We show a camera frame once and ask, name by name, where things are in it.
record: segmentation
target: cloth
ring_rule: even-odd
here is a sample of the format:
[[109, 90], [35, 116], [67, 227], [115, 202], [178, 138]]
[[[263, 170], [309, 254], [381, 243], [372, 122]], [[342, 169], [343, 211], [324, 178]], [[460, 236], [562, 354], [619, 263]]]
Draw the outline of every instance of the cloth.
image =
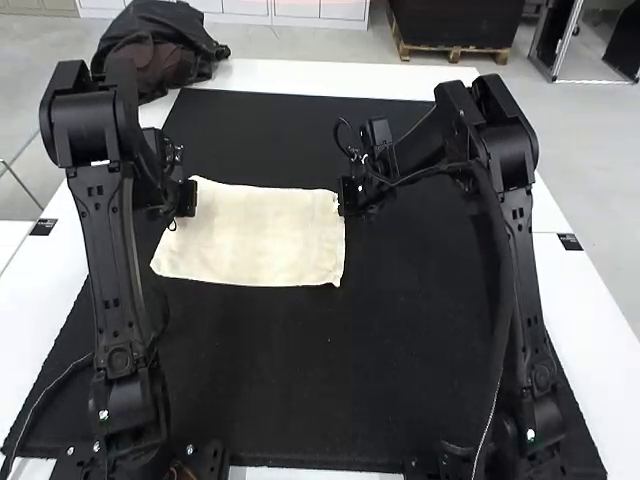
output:
[[134, 0], [100, 39], [91, 73], [104, 75], [111, 57], [133, 59], [141, 104], [170, 88], [209, 80], [214, 62], [228, 58], [231, 50], [211, 38], [203, 22], [204, 14], [185, 2]]
[[151, 261], [165, 277], [230, 285], [340, 286], [344, 219], [329, 190], [226, 185], [202, 177], [194, 218], [176, 219]]

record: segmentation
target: sticker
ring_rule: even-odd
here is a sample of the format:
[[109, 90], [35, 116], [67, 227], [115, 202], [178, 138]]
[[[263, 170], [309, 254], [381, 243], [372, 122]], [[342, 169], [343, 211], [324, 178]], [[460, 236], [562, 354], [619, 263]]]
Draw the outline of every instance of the sticker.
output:
[[575, 250], [581, 252], [582, 245], [573, 233], [559, 233], [558, 238], [562, 242], [565, 250]]
[[31, 230], [31, 233], [29, 235], [46, 237], [51, 233], [51, 230], [53, 230], [53, 227], [56, 226], [56, 223], [58, 223], [57, 218], [41, 218], [40, 220], [38, 220], [35, 227], [33, 227], [33, 230]]

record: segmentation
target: black bag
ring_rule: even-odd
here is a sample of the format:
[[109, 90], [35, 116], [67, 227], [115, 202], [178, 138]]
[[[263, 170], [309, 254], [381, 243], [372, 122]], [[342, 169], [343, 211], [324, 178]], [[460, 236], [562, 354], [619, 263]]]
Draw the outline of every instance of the black bag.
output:
[[111, 23], [91, 60], [91, 73], [104, 75], [107, 58], [132, 58], [138, 69], [140, 104], [179, 88], [209, 80], [214, 62], [231, 50], [203, 27], [204, 14], [188, 3], [134, 0]]

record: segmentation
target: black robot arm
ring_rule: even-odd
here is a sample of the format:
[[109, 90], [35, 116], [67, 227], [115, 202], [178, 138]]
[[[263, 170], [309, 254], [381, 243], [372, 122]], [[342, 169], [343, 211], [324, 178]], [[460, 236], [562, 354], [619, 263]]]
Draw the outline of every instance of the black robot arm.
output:
[[[340, 213], [373, 216], [405, 185], [441, 174], [455, 180], [483, 251], [498, 259], [485, 262], [490, 278], [499, 279], [497, 286], [487, 282], [496, 299], [490, 365], [496, 389], [484, 404], [489, 421], [477, 445], [442, 442], [441, 475], [476, 480], [491, 471], [488, 478], [513, 480], [528, 478], [534, 468], [557, 471], [564, 426], [531, 230], [538, 141], [497, 75], [479, 77], [471, 88], [442, 83], [435, 99], [433, 109], [395, 142], [384, 118], [368, 121], [359, 135], [346, 120], [336, 123], [334, 137], [350, 165], [350, 175], [339, 180]], [[343, 126], [351, 130], [350, 143], [343, 141]], [[419, 477], [419, 471], [408, 476]]]
[[102, 82], [82, 61], [61, 62], [40, 105], [44, 145], [65, 170], [89, 267], [96, 335], [89, 420], [100, 458], [95, 478], [160, 479], [172, 458], [157, 351], [167, 319], [151, 315], [143, 298], [133, 211], [167, 222], [193, 216], [196, 184], [183, 177], [182, 149], [160, 130], [140, 128], [135, 78], [130, 60], [111, 62]]

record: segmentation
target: black mat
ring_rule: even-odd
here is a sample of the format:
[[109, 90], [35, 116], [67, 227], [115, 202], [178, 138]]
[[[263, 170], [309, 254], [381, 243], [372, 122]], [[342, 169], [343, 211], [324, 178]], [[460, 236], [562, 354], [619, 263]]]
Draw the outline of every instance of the black mat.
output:
[[[359, 125], [385, 115], [400, 135], [428, 108], [183, 90], [165, 131], [185, 146], [189, 174], [335, 189], [346, 168], [331, 139], [338, 116]], [[162, 231], [142, 219], [136, 228], [141, 264], [148, 265]], [[409, 457], [431, 459], [440, 439], [478, 443], [488, 414], [479, 405], [493, 389], [486, 381], [489, 301], [472, 225], [448, 179], [403, 190], [374, 223], [347, 222], [340, 288], [210, 285], [143, 270], [148, 300], [152, 283], [169, 296], [161, 358], [179, 441], [219, 438], [242, 464], [389, 471]], [[92, 348], [90, 303], [85, 285], [26, 406]], [[56, 456], [91, 439], [89, 377], [79, 375], [61, 392], [22, 454]], [[582, 428], [577, 438], [590, 448], [579, 448], [588, 456], [580, 468], [596, 468], [597, 452], [566, 391]]]

